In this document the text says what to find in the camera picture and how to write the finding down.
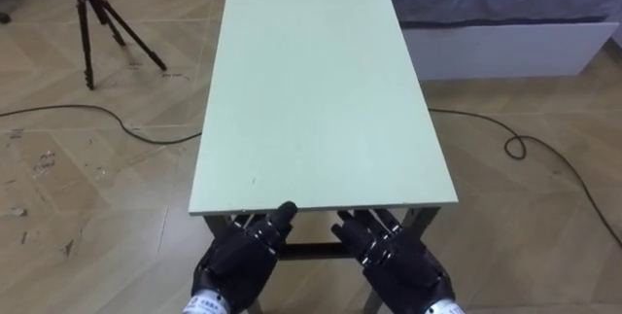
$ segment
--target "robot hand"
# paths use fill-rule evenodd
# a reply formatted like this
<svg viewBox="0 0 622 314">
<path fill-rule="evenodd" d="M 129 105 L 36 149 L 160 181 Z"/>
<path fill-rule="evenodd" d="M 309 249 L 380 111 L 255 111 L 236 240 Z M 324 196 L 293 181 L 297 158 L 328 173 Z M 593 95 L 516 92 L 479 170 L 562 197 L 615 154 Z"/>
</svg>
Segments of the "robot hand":
<svg viewBox="0 0 622 314">
<path fill-rule="evenodd" d="M 332 232 L 363 266 L 363 275 L 396 314 L 463 313 L 447 272 L 421 240 L 387 210 L 337 214 Z"/>
<path fill-rule="evenodd" d="M 295 204 L 286 202 L 259 221 L 237 216 L 196 266 L 192 306 L 189 304 L 185 313 L 238 314 L 251 306 L 274 270 L 296 212 Z M 199 292 L 216 295 L 200 299 L 196 296 Z M 201 305 L 204 311 L 195 309 Z"/>
</svg>

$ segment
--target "table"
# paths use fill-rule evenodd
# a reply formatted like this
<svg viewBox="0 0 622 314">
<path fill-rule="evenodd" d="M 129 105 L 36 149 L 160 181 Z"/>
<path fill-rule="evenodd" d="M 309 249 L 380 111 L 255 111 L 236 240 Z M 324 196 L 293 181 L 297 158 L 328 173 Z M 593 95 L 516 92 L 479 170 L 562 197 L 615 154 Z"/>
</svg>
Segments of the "table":
<svg viewBox="0 0 622 314">
<path fill-rule="evenodd" d="M 408 207 L 416 237 L 457 202 L 391 0 L 226 0 L 189 211 L 218 234 L 286 200 Z M 342 257 L 328 243 L 281 259 Z"/>
</svg>

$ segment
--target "black cable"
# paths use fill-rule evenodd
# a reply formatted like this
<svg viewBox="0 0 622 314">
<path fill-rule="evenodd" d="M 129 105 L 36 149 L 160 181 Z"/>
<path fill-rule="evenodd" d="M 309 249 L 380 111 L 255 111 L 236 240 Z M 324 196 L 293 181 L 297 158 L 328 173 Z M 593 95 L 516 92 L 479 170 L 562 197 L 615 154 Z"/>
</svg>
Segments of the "black cable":
<svg viewBox="0 0 622 314">
<path fill-rule="evenodd" d="M 189 141 L 190 139 L 194 139 L 196 137 L 198 137 L 199 135 L 201 135 L 201 132 L 198 132 L 196 134 L 193 134 L 191 136 L 187 136 L 181 139 L 176 139 L 176 140 L 152 140 L 149 138 L 145 138 L 143 136 L 140 136 L 136 133 L 134 133 L 131 129 L 128 129 L 125 126 L 125 123 L 123 123 L 123 121 L 121 120 L 121 118 L 119 118 L 119 116 L 117 116 L 114 112 L 103 108 L 101 106 L 96 106 L 96 105 L 86 105 L 86 104 L 66 104 L 66 105 L 50 105 L 50 106 L 40 106 L 40 107 L 36 107 L 36 108 L 29 108 L 29 109 L 22 109 L 22 110 L 15 110 L 12 112 L 8 112 L 8 113 L 4 113 L 4 114 L 0 114 L 0 119 L 3 117 L 8 117 L 8 116 L 12 116 L 12 115 L 18 115 L 18 114 L 25 114 L 25 113 L 29 113 L 29 112 L 36 112 L 36 111 L 42 111 L 42 110 L 52 110 L 52 109 L 88 109 L 88 110 L 97 110 L 97 111 L 101 111 L 104 112 L 110 116 L 112 116 L 115 120 L 117 120 L 117 122 L 119 123 L 119 125 L 121 126 L 121 129 L 123 129 L 123 131 L 129 135 L 131 135 L 132 137 L 145 142 L 147 144 L 152 144 L 152 145 L 173 145 L 173 144 L 181 144 L 184 142 Z"/>
<path fill-rule="evenodd" d="M 481 120 L 485 120 L 485 121 L 492 122 L 494 124 L 500 125 L 501 127 L 505 128 L 508 132 L 510 132 L 512 134 L 512 136 L 509 137 L 509 139 L 507 139 L 505 141 L 505 144 L 503 144 L 503 150 L 505 151 L 505 153 L 509 157 L 511 157 L 513 159 L 522 160 L 522 159 L 524 159 L 527 156 L 527 147 L 525 146 L 525 139 L 534 141 L 534 142 L 538 143 L 539 145 L 543 146 L 544 148 L 548 149 L 548 151 L 550 151 L 551 153 L 555 154 L 555 156 L 557 158 L 559 158 L 563 163 L 565 163 L 566 166 L 570 169 L 570 171 L 572 172 L 572 174 L 574 175 L 576 180 L 579 182 L 579 185 L 583 189 L 583 192 L 585 192 L 585 196 L 590 201 L 590 204 L 594 208 L 594 211 L 596 211 L 596 214 L 598 215 L 599 219 L 601 220 L 601 223 L 603 223 L 603 226 L 605 226 L 606 230 L 609 232 L 611 237 L 613 237 L 613 240 L 618 245 L 618 247 L 620 249 L 622 249 L 622 239 L 620 239 L 620 236 L 618 236 L 615 233 L 615 231 L 613 230 L 613 227 L 607 221 L 607 219 L 605 218 L 605 215 L 603 215 L 603 212 L 601 211 L 601 208 L 598 206 L 598 204 L 594 200 L 594 197 L 592 197 L 592 194 L 590 193 L 589 189 L 587 189 L 587 185 L 583 181 L 583 178 L 581 178 L 579 173 L 576 171 L 574 166 L 568 161 L 568 159 L 565 158 L 562 154 L 560 154 L 557 150 L 553 149 L 553 147 L 551 147 L 550 145 L 546 144 L 542 140 L 537 139 L 537 138 L 535 138 L 535 137 L 533 137 L 531 135 L 521 135 L 521 134 L 518 134 L 518 133 L 516 133 L 516 131 L 514 131 L 514 129 L 509 127 L 507 124 L 505 124 L 505 123 L 503 123 L 503 122 L 501 122 L 499 120 L 495 120 L 493 118 L 487 117 L 487 116 L 473 114 L 473 113 L 468 113 L 468 112 L 464 112 L 464 111 L 457 111 L 457 110 L 444 110 L 444 109 L 434 109 L 434 108 L 429 108 L 428 110 L 430 112 L 433 112 L 433 113 L 454 114 L 454 115 L 462 115 L 462 116 L 478 118 L 478 119 L 481 119 Z M 509 145 L 513 141 L 517 141 L 519 143 L 520 147 L 521 147 L 521 152 L 518 155 L 513 154 L 512 152 L 509 151 Z"/>
<path fill-rule="evenodd" d="M 8 117 L 8 116 L 12 116 L 12 115 L 18 115 L 18 114 L 25 114 L 25 113 L 30 113 L 30 112 L 36 112 L 36 111 L 43 111 L 43 110 L 51 110 L 51 109 L 87 109 L 87 110 L 97 110 L 97 111 L 101 111 L 103 113 L 106 113 L 109 116 L 112 116 L 115 120 L 117 120 L 117 122 L 119 123 L 119 126 L 121 127 L 121 129 L 129 134 L 130 136 L 145 142 L 147 144 L 152 144 L 152 145 L 174 145 L 174 144 L 181 144 L 184 142 L 187 142 L 191 139 L 194 139 L 198 136 L 201 135 L 202 132 L 198 132 L 195 133 L 193 135 L 181 138 L 181 139 L 176 139 L 176 140 L 152 140 L 149 138 L 145 138 L 143 136 L 140 136 L 136 133 L 134 133 L 131 129 L 128 129 L 125 124 L 123 123 L 123 121 L 121 120 L 121 118 L 119 116 L 117 116 L 115 113 L 113 113 L 112 111 L 103 108 L 101 106 L 96 106 L 96 105 L 86 105 L 86 104 L 66 104 L 66 105 L 50 105 L 50 106 L 40 106 L 40 107 L 35 107 L 35 108 L 29 108 L 29 109 L 22 109 L 22 110 L 15 110 L 12 112 L 8 112 L 8 113 L 4 113 L 4 114 L 0 114 L 0 119 L 4 118 L 4 117 Z M 581 176 L 579 175 L 579 173 L 576 171 L 576 169 L 574 168 L 574 166 L 572 166 L 572 164 L 562 155 L 560 154 L 557 150 L 553 149 L 553 147 L 551 147 L 550 145 L 546 144 L 545 142 L 543 142 L 540 139 L 537 139 L 531 135 L 522 135 L 522 134 L 518 134 L 514 129 L 512 129 L 509 125 L 499 121 L 499 120 L 495 120 L 491 117 L 488 116 L 483 116 L 483 115 L 478 115 L 478 114 L 474 114 L 474 113 L 470 113 L 470 112 L 465 112 L 465 111 L 458 111 L 458 110 L 445 110 L 445 109 L 434 109 L 434 108 L 429 108 L 428 109 L 430 112 L 432 113 L 440 113 L 440 114 L 453 114 L 453 115 L 461 115 L 461 116 L 467 116 L 467 117 L 473 117 L 473 118 L 477 118 L 480 120 L 484 120 L 484 121 L 488 121 L 488 122 L 492 122 L 496 125 L 499 125 L 501 127 L 503 127 L 505 130 L 507 130 L 508 132 L 510 132 L 512 134 L 511 137 L 509 137 L 506 141 L 505 144 L 503 144 L 503 150 L 505 151 L 505 153 L 516 160 L 522 160 L 525 159 L 525 157 L 527 157 L 527 146 L 525 145 L 525 140 L 531 140 L 534 141 L 536 143 L 538 143 L 539 145 L 543 146 L 544 148 L 546 148 L 547 150 L 549 150 L 551 153 L 555 154 L 556 157 L 558 157 L 563 163 L 566 164 L 566 166 L 570 169 L 570 171 L 572 172 L 572 174 L 574 175 L 574 177 L 576 178 L 576 180 L 579 182 L 581 188 L 583 189 L 583 192 L 585 192 L 585 196 L 587 197 L 587 199 L 590 201 L 590 204 L 592 205 L 592 207 L 594 208 L 594 211 L 596 211 L 596 214 L 598 215 L 599 219 L 601 220 L 601 223 L 603 223 L 603 225 L 605 226 L 606 230 L 609 232 L 609 234 L 611 235 L 611 237 L 613 237 L 613 240 L 615 240 L 615 243 L 620 247 L 620 249 L 622 249 L 622 240 L 620 239 L 620 237 L 615 233 L 615 231 L 613 230 L 613 227 L 609 224 L 609 222 L 606 220 L 605 216 L 603 215 L 603 212 L 601 211 L 601 209 L 599 208 L 598 204 L 596 203 L 596 201 L 594 200 L 594 197 L 592 197 L 592 194 L 590 193 L 590 191 L 588 190 L 587 186 L 585 185 L 585 182 L 583 181 L 583 178 L 581 178 Z M 517 141 L 518 144 L 520 145 L 520 153 L 518 155 L 513 154 L 512 152 L 509 151 L 509 145 L 514 142 Z"/>
</svg>

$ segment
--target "tripod leg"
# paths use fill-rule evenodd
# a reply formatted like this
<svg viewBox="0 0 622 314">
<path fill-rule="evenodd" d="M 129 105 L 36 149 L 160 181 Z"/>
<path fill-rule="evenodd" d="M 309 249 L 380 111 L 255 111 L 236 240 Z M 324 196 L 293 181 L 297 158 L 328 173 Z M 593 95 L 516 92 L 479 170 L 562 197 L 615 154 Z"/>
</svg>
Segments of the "tripod leg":
<svg viewBox="0 0 622 314">
<path fill-rule="evenodd" d="M 112 15 L 115 18 L 115 20 L 119 23 L 119 25 L 123 27 L 125 32 L 127 32 L 127 34 L 130 35 L 134 39 L 134 41 L 136 41 L 136 43 L 140 46 L 140 48 L 143 49 L 143 51 L 160 68 L 160 70 L 166 71 L 166 65 L 164 64 L 164 62 L 162 62 L 162 60 L 159 58 L 159 56 L 157 56 L 157 54 L 154 51 L 150 50 L 149 47 L 147 47 L 145 42 L 143 42 L 143 40 L 141 40 L 140 37 L 138 37 L 138 35 L 121 18 L 121 16 L 117 14 L 117 12 L 113 9 L 110 3 L 108 3 L 107 0 L 98 0 L 98 2 L 99 4 L 101 4 L 101 7 L 104 8 L 104 10 L 106 10 L 108 13 L 110 13 L 110 15 Z"/>
<path fill-rule="evenodd" d="M 113 21 L 110 19 L 108 14 L 106 14 L 106 11 L 103 9 L 99 0 L 88 0 L 88 3 L 90 3 L 90 6 L 95 11 L 95 14 L 99 18 L 101 24 L 107 24 L 108 27 L 110 27 L 110 30 L 113 32 L 113 38 L 115 39 L 115 41 L 117 41 L 120 46 L 124 47 L 125 40 L 117 30 L 117 27 L 113 24 Z"/>
<path fill-rule="evenodd" d="M 90 40 L 88 38 L 88 21 L 86 17 L 86 2 L 78 0 L 78 18 L 80 19 L 80 33 L 82 35 L 82 50 L 85 54 L 85 77 L 86 86 L 90 90 L 95 89 L 93 82 L 93 65 L 90 59 Z"/>
</svg>

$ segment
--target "floor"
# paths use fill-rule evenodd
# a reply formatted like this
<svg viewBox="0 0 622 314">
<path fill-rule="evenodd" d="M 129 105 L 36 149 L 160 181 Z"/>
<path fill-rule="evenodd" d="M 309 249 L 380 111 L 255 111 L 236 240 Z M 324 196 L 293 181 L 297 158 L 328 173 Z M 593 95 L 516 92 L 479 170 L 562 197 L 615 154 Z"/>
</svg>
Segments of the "floor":
<svg viewBox="0 0 622 314">
<path fill-rule="evenodd" d="M 224 0 L 110 0 L 169 65 L 120 49 L 92 12 L 96 91 L 84 85 L 75 0 L 0 0 L 0 112 L 104 105 L 137 133 L 200 130 Z M 559 149 L 622 233 L 622 52 L 578 77 L 422 83 L 433 107 L 492 115 Z M 566 167 L 541 147 L 506 157 L 507 133 L 433 115 L 461 203 L 425 241 L 469 314 L 622 312 L 617 249 Z M 198 141 L 149 146 L 94 112 L 0 119 L 0 312 L 180 313 L 211 241 L 187 214 Z M 12 208 L 27 216 L 11 215 Z M 327 240 L 334 216 L 302 214 L 292 240 Z M 360 312 L 352 261 L 280 263 L 261 295 L 274 313 Z"/>
</svg>

